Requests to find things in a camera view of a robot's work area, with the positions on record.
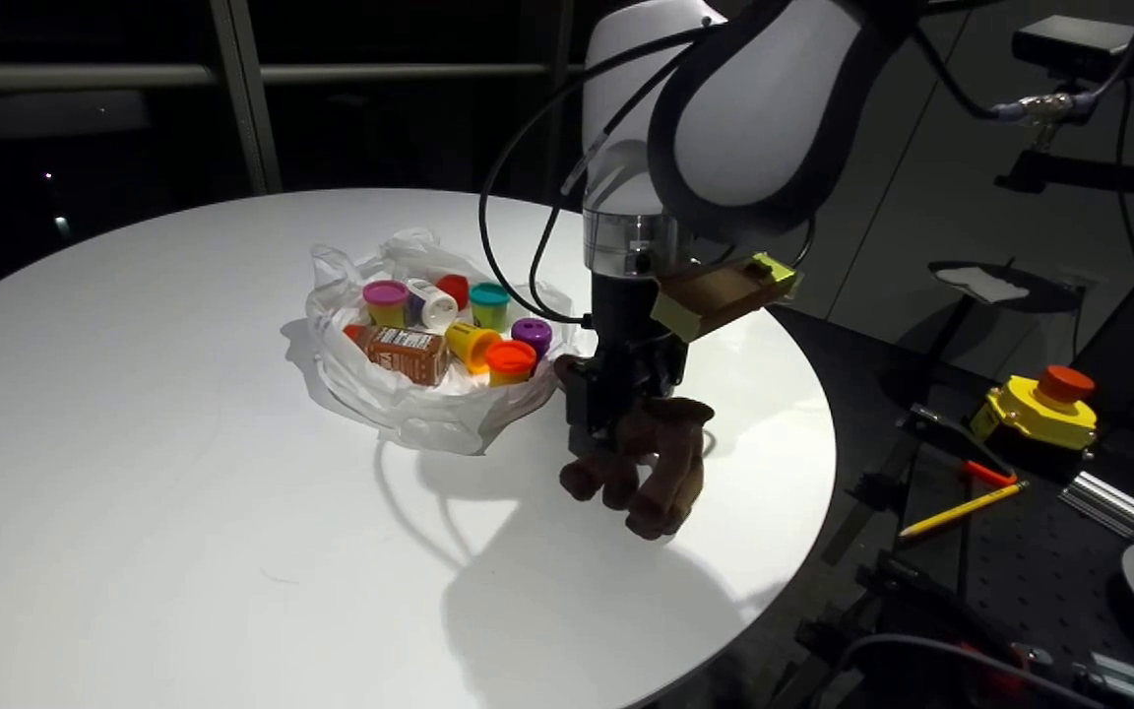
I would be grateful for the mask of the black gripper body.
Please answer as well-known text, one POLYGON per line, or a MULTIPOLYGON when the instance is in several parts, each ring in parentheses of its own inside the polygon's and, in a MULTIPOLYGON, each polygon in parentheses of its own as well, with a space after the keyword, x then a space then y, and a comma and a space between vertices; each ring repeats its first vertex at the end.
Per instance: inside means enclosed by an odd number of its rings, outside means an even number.
POLYGON ((554 360, 571 454, 609 439, 635 401, 664 397, 681 380, 690 346, 651 318, 654 297, 654 278, 592 278, 598 346, 592 358, 554 360))

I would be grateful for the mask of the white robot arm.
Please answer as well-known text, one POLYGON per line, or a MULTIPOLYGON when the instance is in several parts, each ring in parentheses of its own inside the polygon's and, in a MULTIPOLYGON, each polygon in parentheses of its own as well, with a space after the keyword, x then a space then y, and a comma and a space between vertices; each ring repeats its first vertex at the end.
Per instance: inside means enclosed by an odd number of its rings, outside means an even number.
POLYGON ((587 37, 584 254, 593 354, 566 375, 571 450, 671 397, 690 342, 654 318, 690 238, 783 234, 823 207, 862 104, 925 0, 630 0, 587 37))

